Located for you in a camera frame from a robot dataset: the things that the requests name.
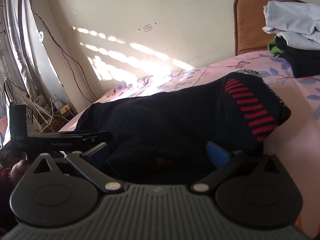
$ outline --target folded clothes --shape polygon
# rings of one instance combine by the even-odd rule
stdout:
[[[211,169],[208,141],[257,154],[290,114],[258,72],[240,70],[201,86],[95,103],[76,129],[110,131],[107,164],[128,179],[151,174],[164,163],[189,171]]]
[[[269,1],[264,6],[263,31],[283,37],[295,49],[320,50],[320,6],[309,3]]]
[[[319,50],[303,50],[289,47],[283,37],[276,37],[276,46],[284,51],[282,57],[290,63],[295,78],[320,75]]]
[[[268,51],[273,55],[273,57],[279,57],[281,54],[284,53],[283,50],[279,49],[276,46],[276,37],[274,37],[267,45]]]

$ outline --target brown headboard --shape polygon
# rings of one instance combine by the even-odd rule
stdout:
[[[267,49],[274,34],[265,33],[266,25],[263,7],[272,0],[235,0],[235,52],[236,55]],[[277,0],[281,2],[302,2],[300,0]]]

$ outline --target black folded cloth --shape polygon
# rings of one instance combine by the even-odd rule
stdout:
[[[320,75],[319,50],[294,49],[283,37],[276,37],[276,46],[284,51],[282,57],[290,63],[295,78]]]
[[[290,114],[258,72],[240,70],[175,92],[95,103],[76,129],[110,131],[107,164],[129,179],[172,163],[189,171],[212,169],[208,141],[257,154]]]

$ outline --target ribbed gray surface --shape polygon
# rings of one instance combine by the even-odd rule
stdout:
[[[256,231],[222,217],[210,198],[189,193],[184,186],[131,185],[107,195],[89,217],[64,228],[37,229],[18,225],[8,240],[301,240],[294,227]]]

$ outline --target pink floral bed sheet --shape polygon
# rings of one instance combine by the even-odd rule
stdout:
[[[256,51],[163,78],[148,77],[135,84],[119,85],[97,102],[177,91],[209,83],[239,69],[258,71],[292,111],[290,119],[265,140],[265,152],[279,157],[300,189],[303,209],[297,226],[313,237],[320,229],[320,76],[296,79],[284,59]],[[74,130],[80,115],[61,130]]]

